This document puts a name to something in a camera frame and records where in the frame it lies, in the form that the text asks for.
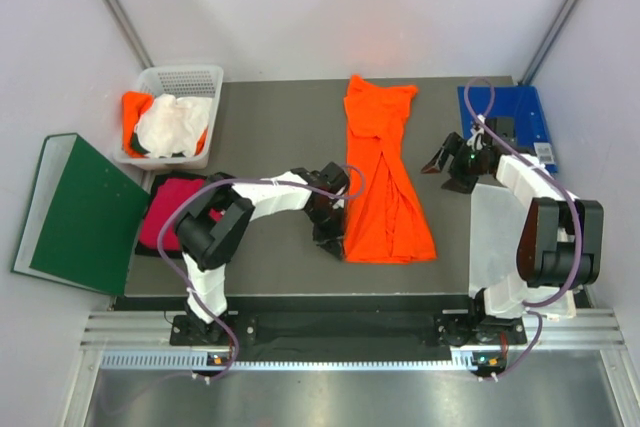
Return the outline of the orange t shirt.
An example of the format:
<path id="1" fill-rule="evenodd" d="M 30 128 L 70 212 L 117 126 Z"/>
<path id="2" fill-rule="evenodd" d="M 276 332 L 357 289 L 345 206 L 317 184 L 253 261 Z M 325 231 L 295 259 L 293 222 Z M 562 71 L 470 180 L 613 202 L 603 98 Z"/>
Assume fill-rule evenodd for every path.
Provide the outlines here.
<path id="1" fill-rule="evenodd" d="M 433 235 L 402 159 L 414 85 L 381 87 L 351 77 L 344 109 L 352 181 L 344 238 L 351 263 L 408 264 L 437 258 Z"/>
<path id="2" fill-rule="evenodd" d="M 122 96 L 122 148 L 129 157 L 144 157 L 141 147 L 133 138 L 138 121 L 151 108 L 153 101 L 152 95 L 135 91 L 128 91 Z"/>

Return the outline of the white t shirt in basket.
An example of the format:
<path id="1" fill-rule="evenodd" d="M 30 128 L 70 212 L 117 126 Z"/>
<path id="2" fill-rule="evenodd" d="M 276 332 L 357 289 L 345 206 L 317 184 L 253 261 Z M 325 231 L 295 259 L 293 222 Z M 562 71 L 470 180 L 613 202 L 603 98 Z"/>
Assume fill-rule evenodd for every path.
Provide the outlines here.
<path id="1" fill-rule="evenodd" d="M 204 148 L 213 99 L 210 97 L 156 97 L 138 121 L 133 141 L 144 157 L 194 157 Z"/>

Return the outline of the aluminium frame rail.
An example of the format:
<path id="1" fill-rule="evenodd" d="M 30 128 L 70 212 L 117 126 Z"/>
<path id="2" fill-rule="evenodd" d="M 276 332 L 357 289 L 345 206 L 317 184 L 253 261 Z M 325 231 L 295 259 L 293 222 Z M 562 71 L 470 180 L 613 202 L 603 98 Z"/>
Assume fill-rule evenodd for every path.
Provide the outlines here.
<path id="1" fill-rule="evenodd" d="M 160 348 L 169 345 L 169 311 L 92 312 L 81 335 L 83 346 L 98 349 Z M 536 344 L 541 350 L 621 350 L 623 333 L 611 309 L 579 309 L 572 318 L 545 320 Z"/>

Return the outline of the blue folder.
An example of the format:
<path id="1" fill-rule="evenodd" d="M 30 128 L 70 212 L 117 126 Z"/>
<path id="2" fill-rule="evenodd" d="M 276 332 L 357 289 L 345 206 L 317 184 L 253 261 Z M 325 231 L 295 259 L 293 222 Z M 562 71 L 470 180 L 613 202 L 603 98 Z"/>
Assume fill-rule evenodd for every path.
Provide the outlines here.
<path id="1" fill-rule="evenodd" d="M 513 120 L 515 142 L 519 147 L 533 150 L 551 174 L 558 172 L 551 136 L 541 107 L 538 92 L 533 86 L 495 87 L 495 99 L 488 118 L 507 117 Z M 471 137 L 473 119 L 464 101 L 464 86 L 457 87 L 461 115 L 462 137 Z M 477 114 L 483 114 L 490 101 L 490 87 L 473 86 L 469 100 Z"/>

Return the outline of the white perforated plastic basket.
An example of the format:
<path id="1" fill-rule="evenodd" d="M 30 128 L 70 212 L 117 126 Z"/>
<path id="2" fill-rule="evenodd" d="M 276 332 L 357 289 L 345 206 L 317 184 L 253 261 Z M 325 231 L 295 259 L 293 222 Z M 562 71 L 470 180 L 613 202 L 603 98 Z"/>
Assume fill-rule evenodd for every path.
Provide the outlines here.
<path id="1" fill-rule="evenodd" d="M 206 167 L 223 76 L 212 64 L 144 70 L 121 97 L 114 160 L 147 171 Z"/>

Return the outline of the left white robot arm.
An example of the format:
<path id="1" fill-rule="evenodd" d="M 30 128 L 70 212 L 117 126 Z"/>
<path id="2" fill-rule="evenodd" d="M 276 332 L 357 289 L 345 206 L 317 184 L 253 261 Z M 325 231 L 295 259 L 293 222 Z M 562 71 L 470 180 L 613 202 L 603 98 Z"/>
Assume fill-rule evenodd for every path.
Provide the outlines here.
<path id="1" fill-rule="evenodd" d="M 322 170 L 297 168 L 277 177 L 242 181 L 224 173 L 210 177 L 173 221 L 186 265 L 188 325 L 205 343 L 226 334 L 225 267 L 249 224 L 287 211 L 302 211 L 316 246 L 344 258 L 345 209 L 350 179 L 336 163 Z"/>

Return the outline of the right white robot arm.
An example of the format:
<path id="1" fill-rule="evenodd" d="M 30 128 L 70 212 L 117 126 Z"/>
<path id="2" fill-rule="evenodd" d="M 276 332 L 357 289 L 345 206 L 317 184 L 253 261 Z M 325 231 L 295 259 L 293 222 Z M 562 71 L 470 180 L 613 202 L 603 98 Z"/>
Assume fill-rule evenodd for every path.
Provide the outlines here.
<path id="1" fill-rule="evenodd" d="M 525 314 L 550 307 L 573 289 L 597 280 L 603 206 L 562 190 L 528 150 L 496 143 L 486 133 L 466 140 L 452 132 L 422 171 L 448 172 L 443 189 L 461 194 L 472 193 L 480 177 L 491 175 L 527 210 L 514 271 L 479 288 L 466 313 L 435 318 L 443 343 L 462 347 L 522 342 Z"/>

